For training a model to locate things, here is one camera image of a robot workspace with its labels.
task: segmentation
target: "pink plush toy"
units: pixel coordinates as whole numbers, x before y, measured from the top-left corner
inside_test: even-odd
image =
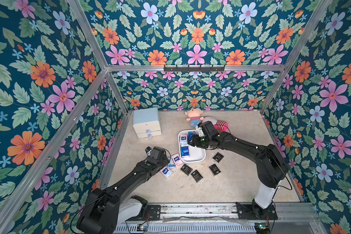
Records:
[[[191,127],[195,128],[201,122],[201,120],[204,119],[204,117],[200,117],[201,114],[203,114],[203,111],[195,107],[185,112],[185,115],[188,116],[186,120],[190,121]]]

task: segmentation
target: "plush toy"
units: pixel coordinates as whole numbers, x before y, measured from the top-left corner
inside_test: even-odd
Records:
[[[214,125],[215,129],[221,130],[222,132],[225,132],[229,127],[229,124],[225,121],[217,120],[215,117],[212,116],[204,117],[202,122],[205,123],[207,121],[210,121]]]
[[[204,119],[204,117],[200,117],[202,114],[203,111],[195,107],[185,112],[185,115],[188,116],[186,120],[190,121],[190,126],[193,128],[195,128],[199,123],[201,123],[201,120]]]

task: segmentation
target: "white tray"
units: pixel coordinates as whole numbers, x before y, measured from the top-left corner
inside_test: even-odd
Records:
[[[196,132],[195,129],[191,129],[191,130],[184,130],[184,131],[181,131],[179,134],[178,134],[178,147],[179,147],[179,155],[181,156],[181,144],[180,144],[180,136],[181,134],[188,134],[190,131],[192,132]],[[183,158],[181,157],[181,160],[185,163],[195,163],[195,162],[201,162],[203,161],[205,158],[206,158],[206,150],[205,149],[202,149],[202,148],[198,148],[198,147],[194,147],[194,146],[191,146],[191,145],[188,145],[189,146],[189,153],[190,153],[190,156],[187,157],[187,158]]]

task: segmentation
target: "marble floor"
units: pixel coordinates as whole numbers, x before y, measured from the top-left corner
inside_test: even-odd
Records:
[[[213,116],[229,123],[231,133],[238,138],[268,145],[273,143],[267,127],[258,111],[210,111],[202,116]],[[137,162],[146,158],[147,146],[162,147],[173,155],[178,153],[178,133],[192,129],[184,112],[159,112],[162,135],[152,138],[138,138],[132,127],[132,115],[127,127],[109,186],[127,175]],[[212,157],[220,152],[224,158],[217,163],[221,173],[214,176],[209,166],[215,163]],[[148,202],[251,202],[255,197],[260,180],[256,165],[249,159],[224,150],[208,150],[204,161],[190,165],[197,169],[203,179],[198,183],[180,168],[172,168],[173,174],[167,179],[159,172],[140,185],[131,195],[139,195]],[[274,201],[299,201],[295,190],[279,188]]]

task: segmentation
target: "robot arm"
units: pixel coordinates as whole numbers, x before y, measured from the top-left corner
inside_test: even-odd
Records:
[[[137,216],[146,202],[140,204],[135,197],[126,203],[121,202],[168,163],[165,149],[154,147],[146,160],[138,162],[133,171],[116,184],[104,190],[93,190],[87,198],[77,228],[88,234],[110,234],[116,229],[117,223]]]
[[[192,136],[189,141],[191,146],[229,150],[256,163],[261,184],[258,194],[252,201],[252,207],[256,217],[262,216],[272,203],[276,189],[288,171],[280,151],[273,144],[256,145],[227,132],[219,133],[210,121],[200,123],[197,130],[199,135]]]

